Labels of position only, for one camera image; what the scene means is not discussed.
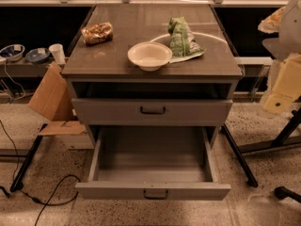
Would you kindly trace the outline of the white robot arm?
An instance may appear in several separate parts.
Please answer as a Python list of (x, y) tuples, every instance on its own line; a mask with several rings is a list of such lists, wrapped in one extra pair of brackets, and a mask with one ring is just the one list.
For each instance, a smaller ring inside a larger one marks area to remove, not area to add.
[(262, 108), (279, 114), (301, 96), (301, 0), (290, 0), (285, 7), (261, 21), (258, 29), (278, 33), (277, 38), (262, 42), (276, 60)]

